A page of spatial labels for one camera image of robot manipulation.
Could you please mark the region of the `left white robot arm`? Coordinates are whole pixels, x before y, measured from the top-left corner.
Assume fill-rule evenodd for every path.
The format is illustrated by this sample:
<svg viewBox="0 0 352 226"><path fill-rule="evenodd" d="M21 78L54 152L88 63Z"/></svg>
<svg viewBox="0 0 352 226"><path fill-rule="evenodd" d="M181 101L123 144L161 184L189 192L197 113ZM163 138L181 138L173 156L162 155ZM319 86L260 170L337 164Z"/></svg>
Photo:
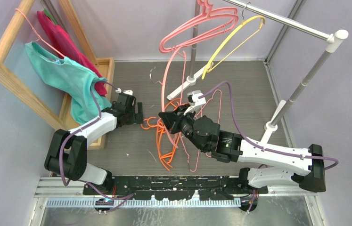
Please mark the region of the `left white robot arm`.
<svg viewBox="0 0 352 226"><path fill-rule="evenodd" d="M121 93L117 101L89 122L71 130L58 129L52 137L44 167L72 181L93 183L101 194L108 194L114 187L112 174L89 164L87 149L92 142L116 128L142 122L142 103L131 94Z"/></svg>

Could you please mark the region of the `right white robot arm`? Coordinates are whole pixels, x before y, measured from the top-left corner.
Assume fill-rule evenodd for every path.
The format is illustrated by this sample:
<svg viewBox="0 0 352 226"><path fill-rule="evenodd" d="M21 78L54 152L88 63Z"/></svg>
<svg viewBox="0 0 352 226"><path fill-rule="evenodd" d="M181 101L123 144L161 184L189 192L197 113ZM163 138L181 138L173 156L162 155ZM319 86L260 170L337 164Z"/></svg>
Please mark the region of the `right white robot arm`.
<svg viewBox="0 0 352 226"><path fill-rule="evenodd" d="M264 144L240 134L223 131L207 116L195 119L188 113L189 105L158 115L171 134L181 133L199 151L224 163L251 162L266 165L264 169L242 168L238 189L250 193L253 189L272 185L294 185L306 191L326 191L325 164L322 146L288 148Z"/></svg>

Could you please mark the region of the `teal mesh shirt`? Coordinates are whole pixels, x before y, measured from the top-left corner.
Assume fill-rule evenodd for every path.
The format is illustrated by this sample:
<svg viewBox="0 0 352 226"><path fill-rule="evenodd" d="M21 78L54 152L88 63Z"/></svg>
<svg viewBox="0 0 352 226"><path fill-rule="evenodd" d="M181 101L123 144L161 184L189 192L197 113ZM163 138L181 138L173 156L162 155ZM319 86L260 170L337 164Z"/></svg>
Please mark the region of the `teal mesh shirt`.
<svg viewBox="0 0 352 226"><path fill-rule="evenodd" d="M99 109L111 106L110 101L94 88L106 79L68 57L61 59L55 56L36 42L26 43L25 50L43 82L72 97L70 114L78 124L85 124L98 116Z"/></svg>

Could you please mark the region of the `magenta shirt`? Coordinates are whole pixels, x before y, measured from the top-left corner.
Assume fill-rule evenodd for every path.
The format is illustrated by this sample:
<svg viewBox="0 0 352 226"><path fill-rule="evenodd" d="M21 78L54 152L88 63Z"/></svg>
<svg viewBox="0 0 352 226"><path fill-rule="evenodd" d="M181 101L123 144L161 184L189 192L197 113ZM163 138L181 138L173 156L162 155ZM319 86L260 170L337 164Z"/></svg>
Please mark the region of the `magenta shirt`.
<svg viewBox="0 0 352 226"><path fill-rule="evenodd" d="M95 65L78 50L70 35L59 25L55 25L43 11L37 11L37 18L41 27L51 41L51 45L64 56L74 60L82 66L92 70L98 77L102 77Z"/></svg>

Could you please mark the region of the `pink hanger on wooden rack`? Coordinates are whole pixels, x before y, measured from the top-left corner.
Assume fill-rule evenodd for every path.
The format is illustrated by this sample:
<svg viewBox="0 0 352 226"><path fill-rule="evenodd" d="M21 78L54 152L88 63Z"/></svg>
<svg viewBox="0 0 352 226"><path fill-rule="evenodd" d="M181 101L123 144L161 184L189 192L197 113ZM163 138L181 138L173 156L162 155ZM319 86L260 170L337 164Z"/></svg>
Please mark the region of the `pink hanger on wooden rack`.
<svg viewBox="0 0 352 226"><path fill-rule="evenodd" d="M34 32L34 34L37 37L37 41L42 41L44 44L46 44L49 48L51 48L53 51L55 51L57 54L59 54L61 57L65 57L64 54L62 54L59 50L57 50L56 48L54 48L51 44L49 44L47 41L45 41L40 35L39 33L36 31L36 29L34 28L34 26L32 25L32 23L30 22L30 20L28 19L28 17L24 14L23 11L21 11L19 8L15 8L15 11L19 12L23 18L26 20L26 22L29 24L30 28L32 29L32 31Z"/></svg>

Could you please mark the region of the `wooden clothes rack frame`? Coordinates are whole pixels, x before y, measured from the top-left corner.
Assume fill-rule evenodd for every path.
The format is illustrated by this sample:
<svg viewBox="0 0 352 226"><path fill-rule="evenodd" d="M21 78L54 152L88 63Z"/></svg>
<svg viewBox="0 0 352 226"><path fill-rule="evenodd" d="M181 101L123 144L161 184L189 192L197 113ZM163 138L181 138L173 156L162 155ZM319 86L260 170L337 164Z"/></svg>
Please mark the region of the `wooden clothes rack frame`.
<svg viewBox="0 0 352 226"><path fill-rule="evenodd" d="M10 7L13 16L0 37L0 83L25 105L32 109L54 129L72 129L78 124L70 115L71 97L64 95L59 115L49 109L8 67L4 64L27 15L34 4L33 0L23 0L17 8ZM115 61L112 57L96 57L77 13L69 0L61 0L59 4L73 29L86 57L96 66L98 71L109 82L113 81Z"/></svg>

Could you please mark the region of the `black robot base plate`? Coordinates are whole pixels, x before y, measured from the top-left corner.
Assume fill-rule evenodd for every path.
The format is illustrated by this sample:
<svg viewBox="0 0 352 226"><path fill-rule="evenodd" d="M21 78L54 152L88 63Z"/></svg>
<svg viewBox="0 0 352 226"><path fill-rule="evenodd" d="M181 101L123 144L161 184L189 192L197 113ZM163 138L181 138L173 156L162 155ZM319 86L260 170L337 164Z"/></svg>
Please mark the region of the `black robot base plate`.
<svg viewBox="0 0 352 226"><path fill-rule="evenodd" d="M251 188L232 176L115 176L108 187L85 185L84 195L97 195L97 188L106 196L124 197L127 202L100 198L97 207L110 205L125 208L210 208L238 207L253 211L259 195L267 194L266 186Z"/></svg>

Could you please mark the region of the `metal clothes rail stand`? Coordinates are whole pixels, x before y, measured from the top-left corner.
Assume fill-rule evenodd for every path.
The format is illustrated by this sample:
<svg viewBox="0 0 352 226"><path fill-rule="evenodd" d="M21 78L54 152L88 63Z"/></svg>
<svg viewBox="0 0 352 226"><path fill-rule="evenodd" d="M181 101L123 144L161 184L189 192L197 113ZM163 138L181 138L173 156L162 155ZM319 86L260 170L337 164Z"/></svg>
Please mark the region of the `metal clothes rail stand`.
<svg viewBox="0 0 352 226"><path fill-rule="evenodd" d="M218 47L218 50L221 50L222 47L229 41L229 39L232 36L234 36L234 34L239 29L241 29L245 24L249 22L249 20L245 20L241 25L237 25L239 16L237 14L236 7L241 7L243 10L246 9L248 11L256 13L257 18L260 18L263 21L267 18L271 19L287 27L294 28L296 30L299 30L309 35L312 35L314 37L317 37L319 39L325 40L328 44L328 46L325 49L325 52L321 55L321 57L318 59L316 64L312 67L310 72L303 79L301 84L296 88L296 90L291 95L291 97L287 101L285 100L280 101L276 111L274 112L272 119L265 124L264 126L265 132L261 141L267 143L271 135L278 129L277 124L282 119L286 111L291 107L293 102L299 97L299 95L307 86L309 81L314 77L314 75L317 73L319 68L325 63L325 61L329 58L329 56L338 49L338 47L342 44L342 42L345 39L348 38L349 33L347 30L338 30L334 34L327 34L327 33L312 29L310 27L307 27L293 19L271 13L264 9L260 9L249 3L244 3L237 0L232 0L230 1L230 3L233 4L233 7L213 8L213 5L209 3L209 1L198 0L196 2L196 8L198 10L197 15L194 18L180 25L178 28L176 28L171 33L169 33L167 36L165 36L159 44L159 51L162 53L168 53L168 52L177 53L180 48L193 46L199 42L202 42L202 41L211 39L213 37L216 37L218 35L221 35L223 33L229 32L230 33L229 36ZM203 23L212 19L216 19L216 18L227 18L228 22L218 27L215 27L203 34L194 35L192 39L185 41L181 44L178 44L174 47L166 48L164 46L167 41L169 41L171 38L175 37L179 33L191 27L193 27L194 29L197 29L197 26L200 23Z"/></svg>

